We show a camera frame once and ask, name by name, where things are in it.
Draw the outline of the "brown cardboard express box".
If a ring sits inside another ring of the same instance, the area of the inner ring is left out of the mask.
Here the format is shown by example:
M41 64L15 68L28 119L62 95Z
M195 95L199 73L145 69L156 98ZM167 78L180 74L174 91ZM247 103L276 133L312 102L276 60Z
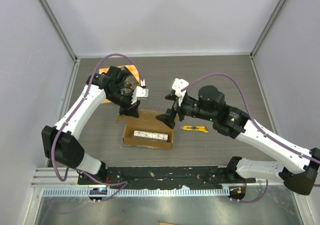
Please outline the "brown cardboard express box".
M139 110L139 117L119 115L117 123L125 122L123 144L126 146L171 150L174 130L156 119L160 113L154 110Z

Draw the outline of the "white patterned box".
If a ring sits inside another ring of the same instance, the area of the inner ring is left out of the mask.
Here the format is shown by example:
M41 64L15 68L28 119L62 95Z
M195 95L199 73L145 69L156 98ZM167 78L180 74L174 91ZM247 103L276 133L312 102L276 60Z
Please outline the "white patterned box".
M134 130L133 137L137 139L145 139L151 141L160 141L167 142L169 135L166 133L158 133L158 132L150 132L150 131L142 131L142 130Z

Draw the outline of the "yellow utility knife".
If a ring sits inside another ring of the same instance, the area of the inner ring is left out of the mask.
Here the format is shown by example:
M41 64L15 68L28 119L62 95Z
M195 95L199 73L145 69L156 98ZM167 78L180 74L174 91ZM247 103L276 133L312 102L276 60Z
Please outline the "yellow utility knife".
M183 126L180 126L179 129L183 131L194 131L194 132L202 132L202 133L209 132L208 128L205 126L183 125Z

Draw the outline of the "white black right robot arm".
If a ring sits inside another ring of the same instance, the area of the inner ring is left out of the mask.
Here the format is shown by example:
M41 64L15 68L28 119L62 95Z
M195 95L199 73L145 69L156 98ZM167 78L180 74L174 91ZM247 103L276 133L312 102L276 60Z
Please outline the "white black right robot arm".
M227 105L225 95L213 85L200 88L198 99L189 96L186 91L178 94L175 90L165 99L173 101L173 105L166 113L157 115L156 119L169 128L175 127L176 118L180 121L185 117L210 121L219 134L247 143L274 159L257 161L232 157L225 171L230 182L259 178L283 183L300 195L311 193L320 167L319 148L300 147L263 128L246 112Z

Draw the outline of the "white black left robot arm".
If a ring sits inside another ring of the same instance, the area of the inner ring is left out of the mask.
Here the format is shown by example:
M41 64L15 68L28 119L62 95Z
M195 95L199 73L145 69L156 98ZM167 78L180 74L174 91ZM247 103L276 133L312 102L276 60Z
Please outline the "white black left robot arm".
M41 131L44 155L53 167L63 164L82 172L93 183L100 185L107 179L106 164L90 155L78 141L87 121L104 101L119 106L119 115L139 117L138 92L146 87L126 66L111 66L107 72L94 72L86 81L81 95L70 110L54 126Z

